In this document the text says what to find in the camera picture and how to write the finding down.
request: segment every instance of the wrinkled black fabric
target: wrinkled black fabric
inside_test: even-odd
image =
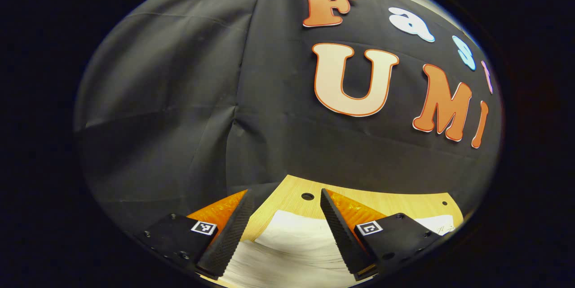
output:
[[[287,174],[360,190],[450,192],[468,214],[500,146],[495,69],[460,30],[419,4],[350,3],[341,25],[319,28],[302,26],[307,0],[148,0],[128,14],[94,54],[74,121],[88,185],[107,214],[133,233],[246,188],[257,208]],[[421,17],[435,42],[395,28],[389,7]],[[470,47],[475,71],[452,35]],[[355,118],[317,100],[311,48],[321,42],[353,47],[343,87],[355,97],[369,86],[365,50],[399,57],[380,112]],[[459,143],[411,126],[425,102],[425,63],[446,72],[452,94],[459,82],[473,92]],[[481,100],[489,116],[473,149]]]

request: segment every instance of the orange translucent plastic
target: orange translucent plastic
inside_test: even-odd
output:
[[[365,247],[359,241],[357,235],[355,234],[354,228],[357,224],[363,224],[375,220],[379,220],[380,218],[386,217],[386,215],[374,210],[373,208],[369,208],[360,202],[356,202],[351,198],[347,198],[337,192],[333,192],[331,190],[327,190],[329,197],[333,201],[335,207],[341,213],[343,220],[351,230],[351,233],[355,236],[355,239],[359,242],[362,248],[365,250]]]
[[[212,239],[212,242],[220,235],[221,231],[226,226],[228,220],[236,210],[236,207],[242,200],[244,194],[247,190],[233,194],[232,196],[227,196],[224,199],[218,200],[217,202],[210,204],[201,210],[191,213],[188,218],[193,218],[194,220],[208,222],[212,224],[217,224],[218,232]]]

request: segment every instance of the wooden surface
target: wooden surface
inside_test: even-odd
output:
[[[322,188],[357,200],[385,215],[405,213],[411,218],[452,215],[455,227],[463,222],[463,215],[459,207],[447,192],[421,195],[387,194],[385,192],[331,186],[287,175],[269,198],[252,214],[241,241],[257,239],[277,210],[325,220],[320,208]],[[304,200],[301,195],[306,192],[313,194],[314,199]]]

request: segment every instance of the orange letter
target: orange letter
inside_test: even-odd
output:
[[[343,91],[345,61],[354,49],[343,44],[316,44],[312,51],[318,55],[314,88],[318,100],[330,110],[350,116],[368,116],[379,112],[388,98],[392,67],[399,58],[381,50],[366,50],[364,55],[372,62],[372,80],[363,98],[349,97]]]
[[[427,75],[427,97],[421,114],[413,119],[413,127],[423,132],[433,131],[435,128],[433,116],[437,110],[437,134],[443,133],[445,127],[452,121],[445,136],[456,142],[461,141],[464,137],[464,124],[471,100],[469,86],[460,83],[450,99],[451,91],[445,73],[434,65],[423,65],[423,72]]]
[[[479,119],[479,127],[477,128],[477,133],[471,142],[471,146],[475,149],[478,149],[481,145],[481,137],[483,136],[483,130],[485,129],[485,121],[487,120],[487,114],[489,114],[489,107],[487,107],[487,104],[485,104],[483,100],[481,101],[480,106],[481,118]]]
[[[348,0],[308,0],[310,16],[304,20],[305,27],[333,26],[343,21],[339,16],[333,15],[333,9],[340,13],[349,12]]]

